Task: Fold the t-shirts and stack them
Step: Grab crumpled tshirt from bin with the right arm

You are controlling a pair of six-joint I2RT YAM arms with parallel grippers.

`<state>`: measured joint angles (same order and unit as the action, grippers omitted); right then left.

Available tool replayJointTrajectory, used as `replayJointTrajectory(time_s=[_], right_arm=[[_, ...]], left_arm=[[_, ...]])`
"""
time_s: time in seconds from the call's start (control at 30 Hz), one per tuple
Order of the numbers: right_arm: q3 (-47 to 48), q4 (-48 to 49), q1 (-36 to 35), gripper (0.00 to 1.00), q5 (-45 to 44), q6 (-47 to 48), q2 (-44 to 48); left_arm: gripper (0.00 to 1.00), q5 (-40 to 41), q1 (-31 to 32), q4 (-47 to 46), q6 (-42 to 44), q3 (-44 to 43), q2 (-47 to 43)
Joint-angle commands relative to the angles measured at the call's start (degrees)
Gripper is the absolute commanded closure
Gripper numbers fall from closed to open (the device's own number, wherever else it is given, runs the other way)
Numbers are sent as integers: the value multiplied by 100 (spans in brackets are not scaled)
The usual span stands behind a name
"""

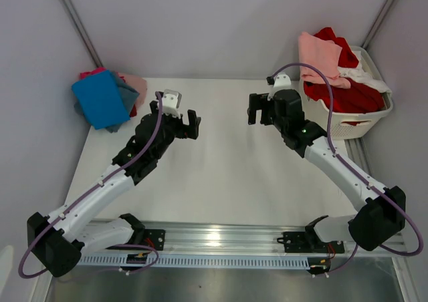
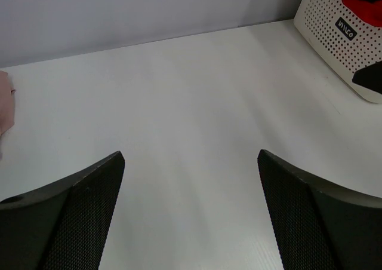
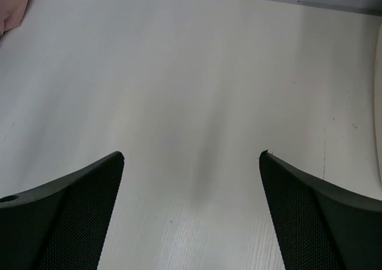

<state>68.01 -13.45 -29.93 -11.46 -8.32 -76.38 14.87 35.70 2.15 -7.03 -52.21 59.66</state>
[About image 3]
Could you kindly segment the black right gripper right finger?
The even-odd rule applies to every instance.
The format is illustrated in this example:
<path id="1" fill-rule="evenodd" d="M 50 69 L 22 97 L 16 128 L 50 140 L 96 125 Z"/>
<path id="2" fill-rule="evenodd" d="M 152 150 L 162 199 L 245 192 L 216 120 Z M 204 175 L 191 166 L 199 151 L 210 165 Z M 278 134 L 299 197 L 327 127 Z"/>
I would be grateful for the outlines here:
<path id="1" fill-rule="evenodd" d="M 285 269 L 381 269 L 381 201 L 259 157 Z"/>

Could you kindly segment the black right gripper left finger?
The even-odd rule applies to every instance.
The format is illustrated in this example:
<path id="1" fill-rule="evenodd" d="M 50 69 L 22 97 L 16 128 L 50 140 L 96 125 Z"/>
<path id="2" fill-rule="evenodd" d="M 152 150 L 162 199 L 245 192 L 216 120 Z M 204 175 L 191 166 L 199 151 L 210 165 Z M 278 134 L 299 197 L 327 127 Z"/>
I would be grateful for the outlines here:
<path id="1" fill-rule="evenodd" d="M 1 198 L 1 269 L 97 269 L 123 169 L 113 152 Z"/>

